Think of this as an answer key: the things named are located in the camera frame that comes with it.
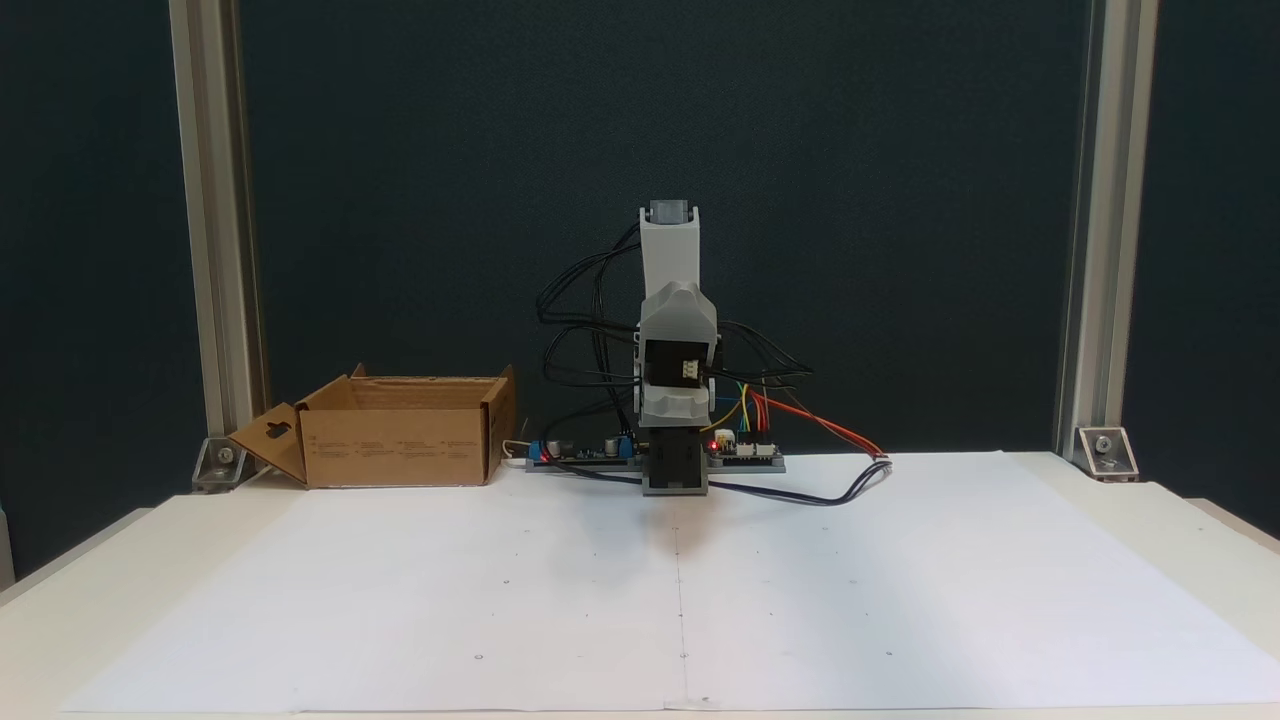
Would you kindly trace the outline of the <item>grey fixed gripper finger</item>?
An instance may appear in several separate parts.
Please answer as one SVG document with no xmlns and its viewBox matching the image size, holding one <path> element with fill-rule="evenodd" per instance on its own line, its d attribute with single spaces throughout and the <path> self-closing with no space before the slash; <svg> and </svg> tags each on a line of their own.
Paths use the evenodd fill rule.
<svg viewBox="0 0 1280 720">
<path fill-rule="evenodd" d="M 637 419 L 641 428 L 703 428 L 710 424 L 713 393 L 696 388 L 641 386 Z"/>
</svg>

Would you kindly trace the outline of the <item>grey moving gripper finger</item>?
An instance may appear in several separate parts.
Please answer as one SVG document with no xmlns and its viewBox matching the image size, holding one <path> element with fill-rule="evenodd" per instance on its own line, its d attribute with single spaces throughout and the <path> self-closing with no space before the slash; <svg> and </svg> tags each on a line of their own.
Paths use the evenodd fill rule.
<svg viewBox="0 0 1280 720">
<path fill-rule="evenodd" d="M 718 341 L 718 311 L 698 283 L 667 283 L 640 306 L 640 345 L 649 341 L 692 342 L 707 346 Z"/>
</svg>

